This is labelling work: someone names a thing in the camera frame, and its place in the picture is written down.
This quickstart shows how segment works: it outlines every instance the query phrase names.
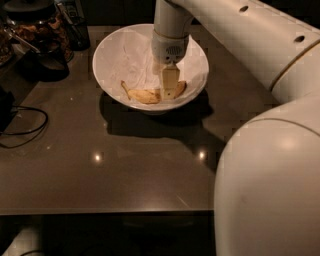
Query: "glass jar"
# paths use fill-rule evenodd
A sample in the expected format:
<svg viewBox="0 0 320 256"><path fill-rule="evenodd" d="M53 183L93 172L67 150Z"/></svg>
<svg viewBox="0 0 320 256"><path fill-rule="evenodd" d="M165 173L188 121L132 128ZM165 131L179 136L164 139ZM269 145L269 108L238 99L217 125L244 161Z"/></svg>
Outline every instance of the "glass jar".
<svg viewBox="0 0 320 256"><path fill-rule="evenodd" d="M14 56L9 36L0 24L0 67L6 64Z"/></svg>
<svg viewBox="0 0 320 256"><path fill-rule="evenodd" d="M30 44L37 46L39 42L57 40L61 44L65 60L73 57L65 24L54 0L21 1L11 0L4 4L7 13L7 24Z"/></svg>

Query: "table surface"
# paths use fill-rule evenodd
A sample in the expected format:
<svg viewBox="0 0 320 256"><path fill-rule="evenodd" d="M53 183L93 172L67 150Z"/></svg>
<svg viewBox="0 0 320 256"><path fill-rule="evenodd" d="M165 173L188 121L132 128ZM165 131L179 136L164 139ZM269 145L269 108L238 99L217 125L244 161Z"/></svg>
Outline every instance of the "table surface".
<svg viewBox="0 0 320 256"><path fill-rule="evenodd" d="M91 48L75 52L70 75L37 83L22 102L46 111L49 123L36 136L0 137L0 215L213 210L226 142L275 99L194 25L209 60L205 90L165 115L130 110L104 94L92 72L96 46L118 28L89 27ZM22 111L7 130L42 121Z"/></svg>

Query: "banana peel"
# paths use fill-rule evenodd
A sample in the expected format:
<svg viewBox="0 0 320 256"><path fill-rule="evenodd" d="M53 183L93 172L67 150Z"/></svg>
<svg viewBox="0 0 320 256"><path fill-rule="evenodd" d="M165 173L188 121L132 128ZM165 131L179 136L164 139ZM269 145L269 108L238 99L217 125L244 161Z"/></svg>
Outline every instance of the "banana peel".
<svg viewBox="0 0 320 256"><path fill-rule="evenodd" d="M133 98L144 104L157 104L161 101L160 89L129 89L125 81L121 81L121 86L126 91L129 100ZM179 81L174 99L178 98L185 91L186 87L186 81Z"/></svg>

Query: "jar lid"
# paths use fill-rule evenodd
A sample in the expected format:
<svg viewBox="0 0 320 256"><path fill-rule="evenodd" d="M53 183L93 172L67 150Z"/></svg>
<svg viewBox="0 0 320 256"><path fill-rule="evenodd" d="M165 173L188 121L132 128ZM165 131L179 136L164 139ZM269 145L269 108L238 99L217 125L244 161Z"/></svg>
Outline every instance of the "jar lid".
<svg viewBox="0 0 320 256"><path fill-rule="evenodd" d="M55 13L54 0L11 0L3 5L11 20L33 21L48 19Z"/></svg>

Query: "bowl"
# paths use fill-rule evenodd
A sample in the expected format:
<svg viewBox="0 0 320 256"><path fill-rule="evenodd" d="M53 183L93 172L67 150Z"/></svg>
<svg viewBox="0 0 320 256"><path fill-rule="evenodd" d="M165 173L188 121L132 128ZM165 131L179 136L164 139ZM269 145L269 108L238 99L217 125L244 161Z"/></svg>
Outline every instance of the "bowl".
<svg viewBox="0 0 320 256"><path fill-rule="evenodd" d="M159 89L159 69L151 50L153 24L139 24L116 30L97 46L93 56L93 73L100 87L114 100L146 114L163 114L195 99L204 89L209 64L202 48L189 36L185 57L177 63L179 80L187 88L174 100L143 104L129 99L121 86L125 81L130 89Z"/></svg>

